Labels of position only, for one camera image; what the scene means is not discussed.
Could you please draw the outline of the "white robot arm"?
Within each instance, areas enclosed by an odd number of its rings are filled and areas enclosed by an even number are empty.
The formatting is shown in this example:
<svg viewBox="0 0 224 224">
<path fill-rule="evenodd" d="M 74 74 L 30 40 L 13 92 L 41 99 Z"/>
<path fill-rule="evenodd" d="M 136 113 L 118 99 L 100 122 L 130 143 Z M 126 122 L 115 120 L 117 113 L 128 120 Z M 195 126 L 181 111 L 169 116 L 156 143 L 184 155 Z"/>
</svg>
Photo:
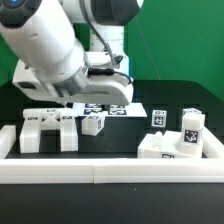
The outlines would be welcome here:
<svg viewBox="0 0 224 224">
<path fill-rule="evenodd" d="M 144 0 L 0 0 L 0 35 L 18 57 L 13 84 L 60 104 L 131 103 L 124 27 Z"/>
</svg>

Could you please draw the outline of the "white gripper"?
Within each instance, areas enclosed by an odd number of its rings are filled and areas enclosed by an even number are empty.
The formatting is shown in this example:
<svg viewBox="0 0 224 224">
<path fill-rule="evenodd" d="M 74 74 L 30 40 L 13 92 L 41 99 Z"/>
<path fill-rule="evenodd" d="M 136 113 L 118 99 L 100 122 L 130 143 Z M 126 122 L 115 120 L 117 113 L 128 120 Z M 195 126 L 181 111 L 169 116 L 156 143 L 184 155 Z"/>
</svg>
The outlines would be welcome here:
<svg viewBox="0 0 224 224">
<path fill-rule="evenodd" d="M 37 101 L 129 105 L 133 85 L 117 74 L 112 76 L 75 76 L 60 83 L 39 81 L 34 72 L 19 60 L 12 83 L 27 97 Z"/>
</svg>

